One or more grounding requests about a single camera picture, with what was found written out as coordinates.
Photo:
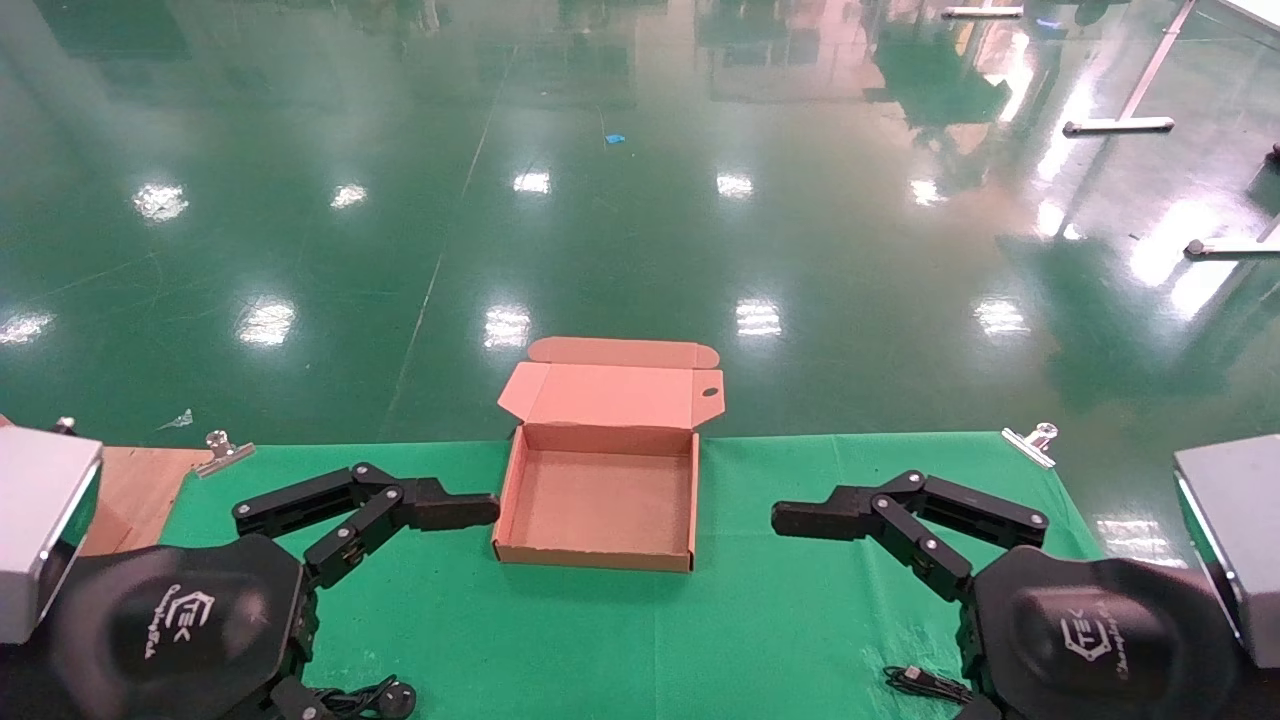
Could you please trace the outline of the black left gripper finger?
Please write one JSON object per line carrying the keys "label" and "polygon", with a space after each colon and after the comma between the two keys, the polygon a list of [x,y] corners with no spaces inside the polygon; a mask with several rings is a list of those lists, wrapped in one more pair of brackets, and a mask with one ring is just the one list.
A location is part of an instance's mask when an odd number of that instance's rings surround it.
{"label": "black left gripper finger", "polygon": [[422,533],[489,527],[499,519],[494,495],[388,489],[372,497],[303,553],[312,588],[332,588],[403,529]]}
{"label": "black left gripper finger", "polygon": [[238,536],[283,537],[339,518],[343,538],[387,538],[489,527],[499,519],[494,495],[454,495],[434,477],[397,478],[371,462],[314,477],[247,498],[233,507]]}

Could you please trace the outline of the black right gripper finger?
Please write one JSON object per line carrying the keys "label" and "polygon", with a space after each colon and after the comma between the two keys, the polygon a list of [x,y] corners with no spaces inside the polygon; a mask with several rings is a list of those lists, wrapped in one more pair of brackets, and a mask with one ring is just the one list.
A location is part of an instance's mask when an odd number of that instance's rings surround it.
{"label": "black right gripper finger", "polygon": [[878,543],[945,601],[972,593],[973,565],[925,519],[947,519],[932,497],[829,497],[823,502],[778,501],[772,507],[776,534],[826,541]]}
{"label": "black right gripper finger", "polygon": [[874,539],[886,548],[942,546],[929,524],[1006,550],[1041,548],[1050,527],[1038,510],[918,470],[877,487],[836,486],[818,503],[780,501],[772,509],[778,536]]}

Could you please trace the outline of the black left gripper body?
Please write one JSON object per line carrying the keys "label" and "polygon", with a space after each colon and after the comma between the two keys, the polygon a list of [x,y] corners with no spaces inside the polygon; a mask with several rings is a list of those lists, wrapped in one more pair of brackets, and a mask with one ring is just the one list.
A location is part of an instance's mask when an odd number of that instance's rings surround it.
{"label": "black left gripper body", "polygon": [[317,719],[310,597],[261,536],[78,561],[45,618],[45,715]]}

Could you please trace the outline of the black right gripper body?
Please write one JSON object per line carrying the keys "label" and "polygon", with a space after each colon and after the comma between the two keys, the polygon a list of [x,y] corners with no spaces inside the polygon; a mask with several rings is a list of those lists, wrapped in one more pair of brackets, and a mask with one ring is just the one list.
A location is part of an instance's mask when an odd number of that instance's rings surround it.
{"label": "black right gripper body", "polygon": [[1018,547],[963,601],[965,719],[1221,719],[1247,676],[1201,574]]}

